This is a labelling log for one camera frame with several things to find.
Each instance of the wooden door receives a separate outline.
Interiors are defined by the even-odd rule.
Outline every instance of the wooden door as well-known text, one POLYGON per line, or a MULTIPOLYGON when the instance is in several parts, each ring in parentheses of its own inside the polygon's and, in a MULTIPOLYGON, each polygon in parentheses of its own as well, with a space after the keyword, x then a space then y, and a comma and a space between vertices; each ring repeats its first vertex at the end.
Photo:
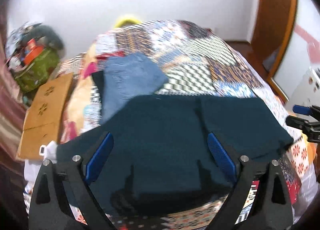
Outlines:
POLYGON ((287 30, 292 0, 260 0, 256 26, 251 41, 259 61, 278 49, 287 30))

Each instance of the green bag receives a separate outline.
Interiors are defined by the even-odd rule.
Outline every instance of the green bag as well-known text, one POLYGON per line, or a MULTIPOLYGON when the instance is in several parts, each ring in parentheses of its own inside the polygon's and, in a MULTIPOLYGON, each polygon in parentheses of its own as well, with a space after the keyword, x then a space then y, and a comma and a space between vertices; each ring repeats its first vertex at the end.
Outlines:
POLYGON ((45 48, 28 66, 15 73, 13 78, 23 93, 30 92, 47 82, 59 61, 54 49, 45 48))

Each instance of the blue handle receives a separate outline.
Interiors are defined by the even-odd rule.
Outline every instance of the blue handle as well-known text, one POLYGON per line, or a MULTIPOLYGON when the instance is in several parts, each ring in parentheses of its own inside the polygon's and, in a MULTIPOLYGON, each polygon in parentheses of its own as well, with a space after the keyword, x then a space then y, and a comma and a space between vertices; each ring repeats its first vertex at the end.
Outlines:
POLYGON ((230 182, 235 184, 237 182, 236 166, 213 133, 208 134, 207 144, 219 169, 230 182))
POLYGON ((88 185, 97 180, 113 145, 113 136, 108 133, 86 166, 85 181, 88 185))
POLYGON ((294 105, 292 111, 299 114, 312 115, 312 110, 302 105, 294 105))

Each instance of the red fabric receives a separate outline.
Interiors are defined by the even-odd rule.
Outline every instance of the red fabric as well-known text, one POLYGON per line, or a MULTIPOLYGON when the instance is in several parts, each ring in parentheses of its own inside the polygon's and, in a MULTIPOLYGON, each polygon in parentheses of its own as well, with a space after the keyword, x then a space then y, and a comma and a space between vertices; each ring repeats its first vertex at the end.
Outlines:
POLYGON ((294 180, 294 182, 290 184, 290 182, 287 181, 287 187, 289 190, 290 201, 291 201, 291 204, 293 205, 297 201, 297 195, 301 188, 301 182, 294 180))
POLYGON ((103 53, 101 55, 96 56, 97 60, 106 60, 108 57, 124 57, 125 53, 123 50, 115 51, 112 53, 103 53))

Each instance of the cardboard box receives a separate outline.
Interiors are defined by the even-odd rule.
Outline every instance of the cardboard box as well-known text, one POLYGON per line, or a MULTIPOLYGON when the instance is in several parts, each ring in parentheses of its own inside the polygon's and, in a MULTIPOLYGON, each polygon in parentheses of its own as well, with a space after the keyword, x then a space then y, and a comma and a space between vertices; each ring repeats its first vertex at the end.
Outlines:
POLYGON ((59 143, 62 111, 72 79, 73 73, 69 73, 38 89, 24 121, 18 159, 42 160, 40 146, 59 143))

